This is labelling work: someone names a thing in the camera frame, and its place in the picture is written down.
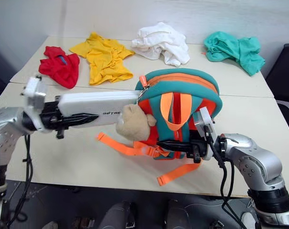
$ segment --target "zipper pull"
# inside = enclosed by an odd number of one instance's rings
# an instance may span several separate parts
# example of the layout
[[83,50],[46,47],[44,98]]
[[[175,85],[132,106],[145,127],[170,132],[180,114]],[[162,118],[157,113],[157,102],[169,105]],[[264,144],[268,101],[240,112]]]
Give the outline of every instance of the zipper pull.
[[146,88],[148,86],[148,82],[146,81],[146,77],[144,75],[140,76],[139,80],[143,88]]

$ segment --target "yellow shirt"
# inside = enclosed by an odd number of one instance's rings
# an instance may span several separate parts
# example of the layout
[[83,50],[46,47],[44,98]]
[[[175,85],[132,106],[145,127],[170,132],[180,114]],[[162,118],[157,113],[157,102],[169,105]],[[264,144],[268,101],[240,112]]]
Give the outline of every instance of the yellow shirt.
[[133,77],[123,66],[123,59],[134,52],[117,40],[104,39],[93,32],[85,42],[72,47],[70,51],[87,58],[90,64],[90,85],[98,85],[106,80],[114,83]]

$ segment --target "backpack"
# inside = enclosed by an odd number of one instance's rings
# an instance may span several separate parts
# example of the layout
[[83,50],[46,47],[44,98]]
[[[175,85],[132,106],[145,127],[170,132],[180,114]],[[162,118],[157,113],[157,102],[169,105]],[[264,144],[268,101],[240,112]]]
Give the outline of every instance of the backpack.
[[[177,68],[153,71],[140,77],[135,90],[141,90],[138,105],[145,114],[157,120],[150,128],[147,141],[134,142],[130,148],[116,142],[104,133],[98,140],[117,151],[129,155],[147,155],[155,160],[173,160],[185,157],[185,152],[169,152],[157,146],[158,141],[178,140],[189,142],[190,131],[196,131],[194,114],[202,107],[214,118],[222,108],[219,88],[215,79],[202,71]],[[157,178],[159,185],[183,176],[200,164],[186,164]]]

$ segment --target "table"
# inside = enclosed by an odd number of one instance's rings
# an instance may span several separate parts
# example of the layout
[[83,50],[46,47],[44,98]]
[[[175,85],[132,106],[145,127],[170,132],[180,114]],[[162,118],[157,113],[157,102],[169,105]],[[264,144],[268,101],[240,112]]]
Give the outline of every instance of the table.
[[[19,96],[25,84],[10,83],[0,96],[0,107],[23,106]],[[70,93],[111,91],[93,87],[75,87]],[[61,86],[48,86],[46,101],[66,93]],[[241,133],[253,138],[265,149],[274,152],[283,163],[283,177],[289,191],[289,128],[274,98],[221,95],[224,106],[215,118],[218,133]],[[55,133],[34,133],[31,152],[34,166],[33,182],[168,191],[219,196],[222,171],[212,159],[169,184],[160,187],[156,177],[184,163],[183,160],[155,161],[150,157],[124,156],[109,148],[95,137],[105,132],[114,139],[131,142],[120,137],[114,125],[90,128],[71,128],[65,138],[58,140]],[[20,139],[8,166],[7,179],[24,180],[24,140]],[[236,169],[234,197],[245,197],[247,186]]]
[[[44,51],[46,46],[60,46],[66,53],[69,48],[84,42],[85,38],[60,38],[48,37],[32,58],[26,65],[14,75],[11,79],[12,83],[27,83],[29,77],[35,76],[38,73],[40,59],[45,59]],[[127,48],[131,49],[130,41],[119,41]],[[223,62],[210,62],[207,60],[202,52],[205,52],[203,45],[189,44],[190,61],[181,65],[182,68],[193,68],[204,71],[213,76],[219,84],[220,95],[239,95],[239,96],[252,96],[252,97],[270,97],[273,98],[273,93],[269,89],[265,79],[261,73],[257,73],[250,77],[237,63],[231,60]],[[134,73],[134,77],[128,81],[117,83],[105,82],[103,84],[94,86],[95,88],[107,89],[122,89],[134,90],[140,75],[150,73],[154,70],[175,68],[166,65],[163,57],[159,60],[151,61],[140,55],[133,55],[124,60],[124,65]],[[89,85],[89,65],[87,60],[80,57],[80,74],[76,86],[91,87]],[[44,81],[48,85],[58,85],[48,76],[45,76]]]

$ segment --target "orange backpack strap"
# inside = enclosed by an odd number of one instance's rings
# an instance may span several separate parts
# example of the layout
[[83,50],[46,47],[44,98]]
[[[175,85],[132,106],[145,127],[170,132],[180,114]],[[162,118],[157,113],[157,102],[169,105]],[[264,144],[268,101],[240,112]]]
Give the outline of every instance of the orange backpack strap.
[[200,166],[199,164],[186,164],[179,166],[178,168],[172,170],[171,172],[164,174],[157,178],[160,186],[166,185],[169,182],[175,180],[176,178],[182,177],[183,175],[192,172]]
[[151,156],[151,157],[159,157],[161,155],[168,156],[169,152],[164,151],[161,147],[156,146],[148,146],[142,142],[134,142],[134,147],[128,147],[120,142],[115,141],[111,137],[107,136],[103,132],[99,133],[97,139],[104,144],[114,148],[122,154],[127,156]]
[[171,104],[173,101],[173,93],[164,93],[161,95],[160,111],[168,128],[172,131],[179,130],[190,118],[192,109],[192,96],[190,94],[181,94],[181,123],[174,124],[168,121]]

